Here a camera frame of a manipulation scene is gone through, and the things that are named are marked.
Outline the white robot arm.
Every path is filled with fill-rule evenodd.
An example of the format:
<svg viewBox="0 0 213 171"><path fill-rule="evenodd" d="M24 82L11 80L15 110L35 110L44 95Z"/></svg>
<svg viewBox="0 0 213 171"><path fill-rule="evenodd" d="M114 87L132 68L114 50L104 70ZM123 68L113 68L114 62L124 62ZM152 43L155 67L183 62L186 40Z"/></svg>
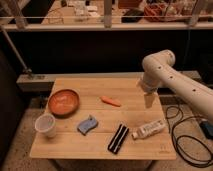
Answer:
<svg viewBox="0 0 213 171"><path fill-rule="evenodd" d="M213 90L176 71L174 64L175 54L171 50L146 56L142 60L141 88L153 93L163 84L213 123Z"/></svg>

